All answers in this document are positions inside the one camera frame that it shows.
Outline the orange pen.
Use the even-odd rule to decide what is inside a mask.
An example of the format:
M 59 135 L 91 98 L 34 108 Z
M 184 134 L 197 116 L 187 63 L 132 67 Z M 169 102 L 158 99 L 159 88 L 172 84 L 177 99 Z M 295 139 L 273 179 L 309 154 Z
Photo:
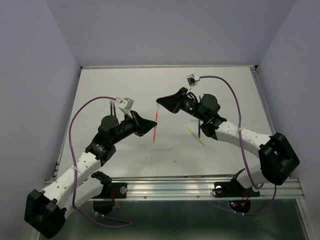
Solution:
M 155 143 L 155 142 L 156 142 L 158 120 L 159 120 L 159 110 L 156 110 L 155 122 L 156 122 L 157 124 L 156 124 L 156 126 L 154 127 L 154 129 L 153 129 L 152 143 Z

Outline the red pen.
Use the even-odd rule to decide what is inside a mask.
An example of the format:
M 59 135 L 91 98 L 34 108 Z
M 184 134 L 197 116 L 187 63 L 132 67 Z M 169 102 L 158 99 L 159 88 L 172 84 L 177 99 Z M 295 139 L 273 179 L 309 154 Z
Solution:
M 117 113 L 116 113 L 116 103 L 115 102 L 112 102 L 112 108 L 113 108 L 113 115 L 115 117 L 117 117 Z

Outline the green pen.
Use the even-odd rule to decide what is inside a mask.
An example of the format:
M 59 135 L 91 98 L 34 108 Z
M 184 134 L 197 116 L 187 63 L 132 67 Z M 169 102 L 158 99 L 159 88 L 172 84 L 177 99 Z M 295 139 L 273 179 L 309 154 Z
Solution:
M 110 115 L 113 115 L 113 102 L 110 100 L 109 101 L 109 110 L 110 110 Z

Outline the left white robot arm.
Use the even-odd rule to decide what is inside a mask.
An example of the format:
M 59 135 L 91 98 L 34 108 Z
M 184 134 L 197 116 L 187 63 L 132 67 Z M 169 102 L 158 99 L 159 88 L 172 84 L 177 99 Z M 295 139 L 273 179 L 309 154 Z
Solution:
M 28 194 L 24 220 L 51 239 L 86 201 L 98 195 L 114 197 L 112 179 L 100 168 L 114 155 L 118 142 L 132 134 L 142 137 L 155 126 L 155 121 L 133 110 L 121 122 L 114 115 L 105 116 L 91 143 L 73 160 L 73 166 L 41 191 L 34 189 Z

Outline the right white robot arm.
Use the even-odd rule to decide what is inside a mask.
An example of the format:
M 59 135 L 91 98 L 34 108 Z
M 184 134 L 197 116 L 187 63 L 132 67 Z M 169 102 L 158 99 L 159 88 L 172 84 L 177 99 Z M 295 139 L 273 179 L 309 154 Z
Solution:
M 243 155 L 249 152 L 258 157 L 259 165 L 246 165 L 233 176 L 230 189 L 235 195 L 266 182 L 280 186 L 300 164 L 285 135 L 261 134 L 236 126 L 218 114 L 221 106 L 212 94 L 196 100 L 182 87 L 175 94 L 157 98 L 156 102 L 173 114 L 184 111 L 201 121 L 200 129 L 205 136 L 237 146 Z

